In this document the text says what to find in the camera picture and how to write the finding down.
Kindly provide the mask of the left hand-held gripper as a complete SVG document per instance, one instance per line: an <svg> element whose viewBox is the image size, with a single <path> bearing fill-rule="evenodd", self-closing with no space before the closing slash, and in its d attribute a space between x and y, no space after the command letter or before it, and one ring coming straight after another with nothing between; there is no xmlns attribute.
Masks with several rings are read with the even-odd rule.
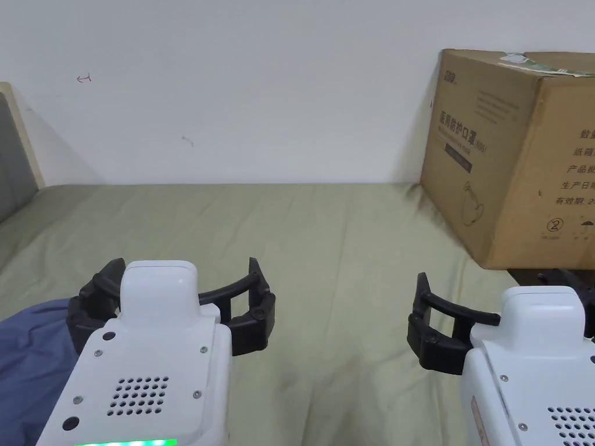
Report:
<svg viewBox="0 0 595 446"><path fill-rule="evenodd" d="M248 311L232 316L244 293ZM80 356L38 445L228 445L231 347L264 350L275 303L254 257L246 276L199 294L190 262L109 261L69 300Z"/></svg>

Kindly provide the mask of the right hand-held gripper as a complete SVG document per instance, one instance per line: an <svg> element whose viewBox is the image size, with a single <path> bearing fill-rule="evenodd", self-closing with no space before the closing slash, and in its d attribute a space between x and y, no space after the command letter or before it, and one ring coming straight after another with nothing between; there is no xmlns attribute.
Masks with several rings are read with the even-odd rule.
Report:
<svg viewBox="0 0 595 446"><path fill-rule="evenodd" d="M453 318L451 336L431 311ZM593 445L594 343L567 286L519 286L500 315L431 292L417 275L407 342L422 368L461 376L468 445Z"/></svg>

